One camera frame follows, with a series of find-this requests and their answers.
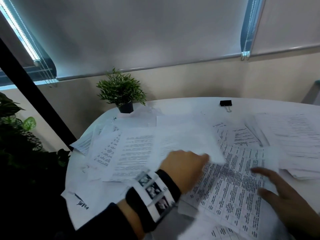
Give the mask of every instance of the person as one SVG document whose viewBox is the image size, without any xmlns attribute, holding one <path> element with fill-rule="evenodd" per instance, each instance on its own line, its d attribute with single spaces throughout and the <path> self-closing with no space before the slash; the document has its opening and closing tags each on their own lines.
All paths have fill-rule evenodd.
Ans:
<svg viewBox="0 0 320 240">
<path fill-rule="evenodd" d="M 159 169 L 171 178 L 180 196 L 194 187 L 208 161 L 207 154 L 173 151 Z M 272 206 L 290 234 L 297 240 L 320 239 L 320 217 L 288 183 L 276 172 L 265 168 L 252 168 L 251 171 L 268 177 L 276 186 L 278 195 L 264 188 L 258 189 L 258 194 Z M 117 204 L 111 203 L 68 239 L 143 239 L 145 234 L 138 214 L 123 199 Z"/>
</svg>

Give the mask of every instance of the hand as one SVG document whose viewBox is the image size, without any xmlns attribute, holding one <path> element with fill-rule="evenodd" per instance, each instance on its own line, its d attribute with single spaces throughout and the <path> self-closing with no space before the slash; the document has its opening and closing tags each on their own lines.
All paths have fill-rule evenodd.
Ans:
<svg viewBox="0 0 320 240">
<path fill-rule="evenodd" d="M 209 161 L 209 155 L 201 156 L 182 150 L 170 152 L 159 169 L 165 171 L 182 194 L 192 190 L 202 174 L 202 168 Z"/>
<path fill-rule="evenodd" d="M 320 216 L 308 203 L 276 172 L 265 168 L 252 168 L 253 173 L 267 176 L 276 186 L 276 195 L 264 188 L 258 189 L 258 194 L 268 202 L 279 219 L 296 239 L 320 237 Z"/>
</svg>

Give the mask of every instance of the black pole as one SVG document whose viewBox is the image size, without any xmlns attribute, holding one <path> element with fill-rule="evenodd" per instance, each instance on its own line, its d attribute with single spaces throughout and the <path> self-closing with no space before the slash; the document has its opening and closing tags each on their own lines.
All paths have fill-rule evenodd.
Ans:
<svg viewBox="0 0 320 240">
<path fill-rule="evenodd" d="M 1 38 L 0 51 L 0 68 L 17 86 L 20 92 L 38 111 L 42 118 L 50 125 L 55 133 L 57 133 L 61 140 L 69 147 L 69 149 L 73 150 L 73 147 L 69 145 L 76 141 L 75 136 L 63 122 L 51 104 L 47 101 L 42 92 L 34 84 L 30 76 L 10 52 L 9 48 Z"/>
</svg>

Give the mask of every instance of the small potted plant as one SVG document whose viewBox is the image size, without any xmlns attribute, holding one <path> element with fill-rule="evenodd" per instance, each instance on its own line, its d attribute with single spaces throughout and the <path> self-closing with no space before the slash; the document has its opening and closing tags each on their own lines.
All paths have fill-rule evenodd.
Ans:
<svg viewBox="0 0 320 240">
<path fill-rule="evenodd" d="M 101 80 L 97 87 L 101 89 L 98 94 L 101 100 L 108 100 L 108 104 L 116 104 L 120 113 L 133 112 L 133 101 L 146 105 L 146 94 L 142 91 L 139 81 L 130 74 L 123 74 L 112 69 L 112 73 L 106 74 L 109 80 Z"/>
</svg>

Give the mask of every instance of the black plant pot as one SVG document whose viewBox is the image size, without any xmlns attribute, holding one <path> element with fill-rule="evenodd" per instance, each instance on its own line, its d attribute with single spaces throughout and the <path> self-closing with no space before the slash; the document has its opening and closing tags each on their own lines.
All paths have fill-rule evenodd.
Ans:
<svg viewBox="0 0 320 240">
<path fill-rule="evenodd" d="M 123 114 L 130 114 L 131 112 L 134 111 L 134 105 L 132 101 L 130 101 L 129 103 L 123 104 L 121 106 L 117 105 L 117 107 L 120 110 L 120 113 L 123 113 Z"/>
</svg>

